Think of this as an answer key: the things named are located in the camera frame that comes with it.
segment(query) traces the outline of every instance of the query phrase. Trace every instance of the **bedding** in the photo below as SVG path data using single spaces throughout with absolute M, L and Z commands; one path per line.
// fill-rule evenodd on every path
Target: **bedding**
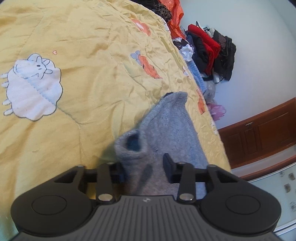
M 0 240 L 13 200 L 78 165 L 115 159 L 114 141 L 168 92 L 209 163 L 230 166 L 162 18 L 129 0 L 5 0 L 0 5 Z

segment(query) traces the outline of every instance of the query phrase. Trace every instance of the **gray ribbed panel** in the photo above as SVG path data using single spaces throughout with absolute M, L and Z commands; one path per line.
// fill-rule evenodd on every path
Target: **gray ribbed panel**
M 60 237 L 21 233 L 13 241 L 278 241 L 273 233 L 235 237 L 207 224 L 195 207 L 172 196 L 122 196 L 118 203 L 100 206 L 80 229 Z

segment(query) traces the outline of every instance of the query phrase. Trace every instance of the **wooden door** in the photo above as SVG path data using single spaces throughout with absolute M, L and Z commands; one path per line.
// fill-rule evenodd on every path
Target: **wooden door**
M 232 168 L 296 144 L 296 99 L 219 129 Z

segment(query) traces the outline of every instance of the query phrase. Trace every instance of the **red garment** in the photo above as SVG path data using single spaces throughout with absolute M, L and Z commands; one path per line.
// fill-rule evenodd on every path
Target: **red garment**
M 178 37 L 186 39 L 179 27 L 181 18 L 184 15 L 180 0 L 160 0 L 160 2 L 172 13 L 172 19 L 168 22 L 168 28 L 170 29 L 172 39 Z
M 218 57 L 220 52 L 220 44 L 218 44 L 215 40 L 213 40 L 205 31 L 203 31 L 200 27 L 197 27 L 193 24 L 188 26 L 188 31 L 196 34 L 198 37 L 201 37 L 202 42 L 205 46 L 205 49 L 209 55 L 209 63 L 207 68 L 205 69 L 205 73 L 210 75 L 212 73 L 214 59 Z

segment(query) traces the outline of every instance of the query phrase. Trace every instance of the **blue knit fabric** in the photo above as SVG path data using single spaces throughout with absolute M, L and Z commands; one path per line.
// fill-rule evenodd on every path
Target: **blue knit fabric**
M 200 88 L 201 92 L 204 93 L 207 90 L 207 87 L 205 85 L 205 82 L 204 82 L 202 76 L 200 75 L 200 72 L 199 72 L 196 64 L 194 63 L 193 60 L 191 60 L 187 63 L 187 66 L 188 66 L 189 71 L 192 73 L 194 80 L 197 83 L 198 87 Z
M 115 151 L 127 172 L 129 195 L 174 195 L 179 184 L 170 184 L 163 170 L 163 155 L 196 168 L 208 165 L 193 123 L 185 109 L 187 93 L 171 93 L 143 119 L 137 129 L 115 142 Z M 204 183 L 197 183 L 197 199 L 203 198 Z

